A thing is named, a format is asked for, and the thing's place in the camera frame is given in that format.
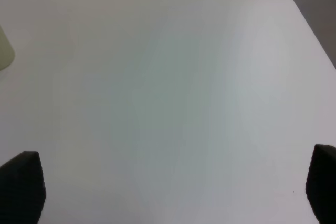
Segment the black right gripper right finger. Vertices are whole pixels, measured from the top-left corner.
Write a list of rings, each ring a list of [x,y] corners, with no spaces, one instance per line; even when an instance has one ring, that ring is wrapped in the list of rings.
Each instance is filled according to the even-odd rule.
[[[316,144],[308,170],[306,195],[319,223],[335,223],[335,147]]]

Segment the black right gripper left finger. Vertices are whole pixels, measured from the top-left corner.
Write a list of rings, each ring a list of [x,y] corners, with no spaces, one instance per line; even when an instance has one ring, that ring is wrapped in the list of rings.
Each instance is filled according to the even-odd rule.
[[[1,166],[1,223],[38,223],[46,196],[37,151],[23,151]]]

